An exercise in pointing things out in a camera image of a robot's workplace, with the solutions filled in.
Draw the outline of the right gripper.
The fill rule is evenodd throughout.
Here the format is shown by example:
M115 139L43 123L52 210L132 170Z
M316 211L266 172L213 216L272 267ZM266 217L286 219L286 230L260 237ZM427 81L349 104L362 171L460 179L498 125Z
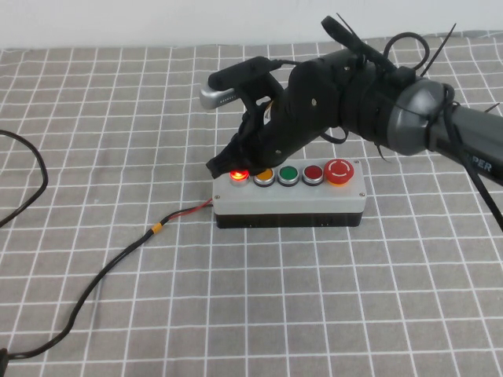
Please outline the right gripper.
M213 178L246 170L255 176L275 167L321 137L335 145L345 137L327 134L340 126L340 102L351 73L352 53L329 53L296 65L288 87L255 115L245 112L229 144L206 163Z

